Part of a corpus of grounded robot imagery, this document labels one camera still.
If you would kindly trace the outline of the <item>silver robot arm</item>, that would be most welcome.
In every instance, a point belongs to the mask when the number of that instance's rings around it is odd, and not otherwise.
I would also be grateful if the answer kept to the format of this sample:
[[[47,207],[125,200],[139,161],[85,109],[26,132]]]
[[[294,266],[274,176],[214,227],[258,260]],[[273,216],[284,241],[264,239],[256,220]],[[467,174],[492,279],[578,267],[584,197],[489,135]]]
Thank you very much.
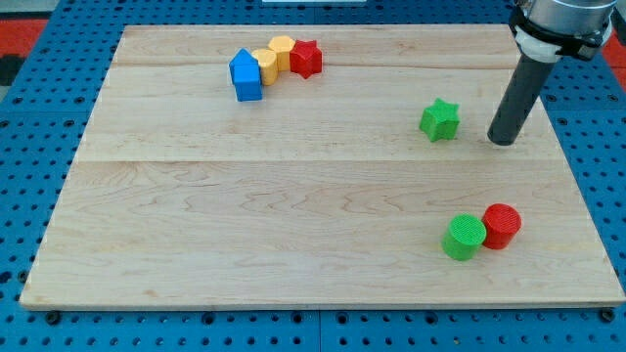
[[[515,0],[509,25],[520,52],[535,62],[590,61],[612,33],[625,37],[625,0]]]

